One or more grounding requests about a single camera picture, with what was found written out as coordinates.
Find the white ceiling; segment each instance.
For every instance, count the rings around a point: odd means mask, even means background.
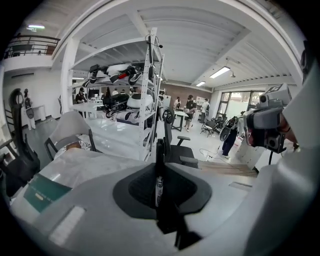
[[[47,0],[28,17],[26,24],[43,24],[46,26],[45,31],[50,32],[51,36],[61,35],[68,23],[97,1]],[[257,1],[272,14],[279,15],[279,9],[269,2]],[[152,27],[157,28],[159,43],[163,45],[161,51],[165,54],[165,75],[168,81],[180,81],[184,85],[193,86],[205,81],[206,87],[213,88],[242,81],[291,75],[272,45],[266,44],[263,38],[226,17],[204,9],[183,7],[183,1],[180,6],[150,7],[132,11],[137,12],[138,19],[148,31]],[[103,47],[141,38],[141,31],[127,15],[128,12],[124,10],[121,15],[88,32],[80,40],[76,61]],[[247,33],[245,40],[236,44],[235,41],[243,33]],[[126,48],[139,52],[135,46],[118,47],[117,51],[101,52],[76,68],[88,70],[88,67],[94,64],[107,66],[127,62],[123,57],[129,56]],[[225,65],[231,68],[235,78],[231,77],[231,71],[215,79],[209,78]]]

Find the black t-shirt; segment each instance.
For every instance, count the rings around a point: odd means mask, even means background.
[[[78,93],[76,96],[75,96],[75,101],[76,103],[78,103],[78,101],[82,101],[84,100],[84,102],[87,102],[86,98],[84,95],[80,95],[80,93]]]
[[[197,107],[197,102],[195,100],[188,100],[186,102],[186,108],[192,110]]]

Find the window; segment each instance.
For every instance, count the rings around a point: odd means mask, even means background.
[[[234,116],[240,115],[241,111],[249,111],[256,108],[259,103],[259,96],[263,91],[233,91],[224,92],[221,95],[216,118],[226,114],[230,119]]]

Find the balcony railing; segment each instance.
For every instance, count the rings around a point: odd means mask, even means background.
[[[60,39],[40,35],[19,35],[12,38],[3,59],[26,55],[52,55]]]

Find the man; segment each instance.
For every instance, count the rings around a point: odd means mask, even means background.
[[[191,121],[192,121],[192,118],[194,116],[194,113],[197,111],[197,102],[194,100],[194,97],[192,95],[189,95],[188,97],[188,101],[186,102],[186,114],[188,116],[186,116],[184,118],[185,120],[185,126],[186,127],[186,131],[187,132],[190,132],[190,125],[191,125]]]
[[[245,133],[244,133],[244,114],[245,111],[242,111],[240,113],[240,115],[237,116],[237,122],[236,124],[234,124],[234,126],[231,128],[229,136],[226,138],[226,140],[223,143],[222,146],[222,156],[225,157],[226,159],[229,159],[229,151],[231,150],[231,148],[233,147],[237,135],[241,134],[241,137],[244,137]]]
[[[117,89],[117,88],[114,88],[114,91],[112,92],[112,96],[113,96],[113,95],[117,95],[117,94],[119,94],[118,89]]]
[[[205,98],[204,99],[204,103],[201,106],[201,123],[203,124],[205,122],[206,119],[206,111],[207,108],[210,107],[210,103],[208,102],[208,99]]]
[[[79,93],[75,96],[75,101],[77,104],[87,102],[84,92],[85,92],[85,89],[80,88]]]

